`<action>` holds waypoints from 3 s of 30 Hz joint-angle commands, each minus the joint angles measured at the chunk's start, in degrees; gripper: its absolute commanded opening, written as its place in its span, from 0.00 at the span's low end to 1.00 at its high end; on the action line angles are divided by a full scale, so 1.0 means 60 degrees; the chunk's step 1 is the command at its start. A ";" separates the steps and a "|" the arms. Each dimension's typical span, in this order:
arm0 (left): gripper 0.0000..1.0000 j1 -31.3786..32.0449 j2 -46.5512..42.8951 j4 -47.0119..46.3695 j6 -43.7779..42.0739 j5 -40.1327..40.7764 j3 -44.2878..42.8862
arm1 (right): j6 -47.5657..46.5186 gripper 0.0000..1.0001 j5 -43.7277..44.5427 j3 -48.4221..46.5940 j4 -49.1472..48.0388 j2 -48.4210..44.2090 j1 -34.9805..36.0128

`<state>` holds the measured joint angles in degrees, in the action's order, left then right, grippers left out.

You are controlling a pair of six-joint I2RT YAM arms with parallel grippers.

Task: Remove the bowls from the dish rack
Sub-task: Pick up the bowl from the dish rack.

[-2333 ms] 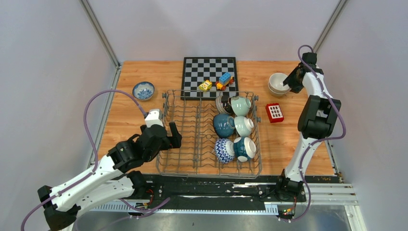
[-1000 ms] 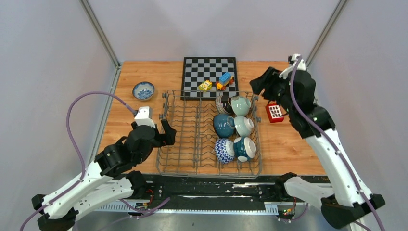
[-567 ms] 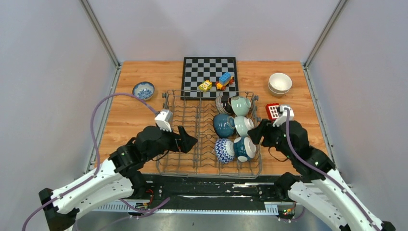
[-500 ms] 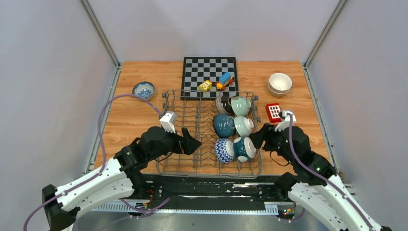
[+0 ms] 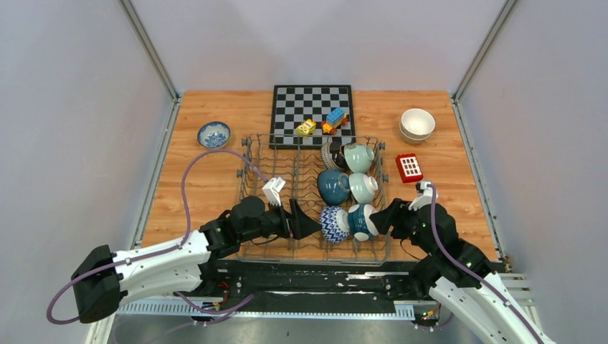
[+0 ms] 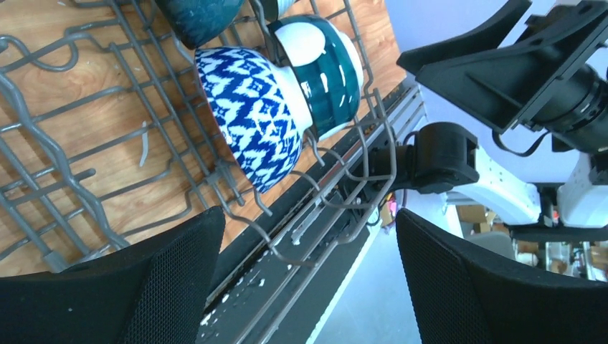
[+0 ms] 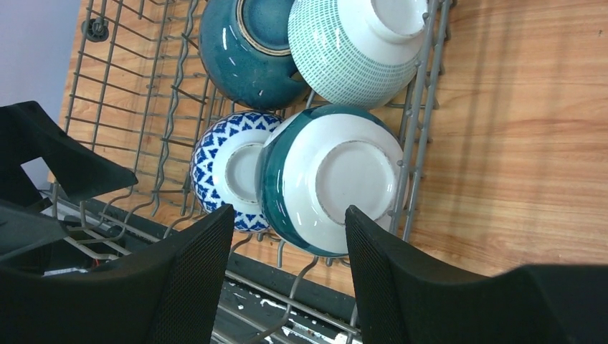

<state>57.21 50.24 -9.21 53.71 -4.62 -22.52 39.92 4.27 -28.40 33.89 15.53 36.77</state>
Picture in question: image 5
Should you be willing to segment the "blue zigzag bowl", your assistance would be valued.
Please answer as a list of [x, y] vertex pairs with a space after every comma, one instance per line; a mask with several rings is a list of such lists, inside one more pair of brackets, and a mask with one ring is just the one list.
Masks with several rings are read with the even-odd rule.
[[350, 236], [348, 212], [340, 206], [327, 206], [320, 213], [321, 232], [326, 241], [339, 244]]

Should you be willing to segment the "beige floral bowl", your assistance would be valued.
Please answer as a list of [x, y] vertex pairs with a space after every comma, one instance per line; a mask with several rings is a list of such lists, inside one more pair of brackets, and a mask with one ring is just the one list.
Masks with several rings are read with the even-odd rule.
[[400, 131], [400, 136], [402, 138], [402, 140], [408, 144], [412, 144], [412, 145], [419, 145], [422, 144], [423, 142], [426, 141], [426, 139], [428, 139], [431, 134], [428, 135], [422, 135], [422, 136], [414, 136], [412, 137], [410, 132], [408, 132], [407, 130], [403, 129], [402, 126], [399, 127], [399, 131]]

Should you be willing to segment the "blue floral white bowl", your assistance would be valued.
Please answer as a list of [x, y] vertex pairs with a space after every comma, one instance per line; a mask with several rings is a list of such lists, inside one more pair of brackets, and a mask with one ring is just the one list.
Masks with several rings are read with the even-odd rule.
[[231, 136], [230, 127], [221, 121], [212, 121], [201, 126], [197, 133], [198, 143], [206, 149], [223, 148]]

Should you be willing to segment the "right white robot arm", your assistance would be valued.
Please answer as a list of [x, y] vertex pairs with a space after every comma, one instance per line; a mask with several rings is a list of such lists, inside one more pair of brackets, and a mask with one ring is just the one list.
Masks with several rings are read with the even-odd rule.
[[551, 343], [508, 291], [485, 254], [459, 237], [455, 219], [439, 204], [417, 210], [394, 199], [383, 211], [365, 211], [366, 225], [409, 240], [426, 257], [415, 264], [397, 295], [432, 298], [484, 343]]

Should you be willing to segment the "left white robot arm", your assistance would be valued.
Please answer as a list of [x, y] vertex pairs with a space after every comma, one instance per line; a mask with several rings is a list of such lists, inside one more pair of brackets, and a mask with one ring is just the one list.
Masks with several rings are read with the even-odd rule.
[[321, 230], [295, 199], [290, 208], [267, 206], [257, 196], [243, 198], [216, 219], [173, 239], [142, 249], [94, 248], [72, 274], [77, 320], [97, 322], [122, 305], [174, 292], [213, 295], [221, 283], [217, 260], [237, 253], [258, 237], [304, 239]]

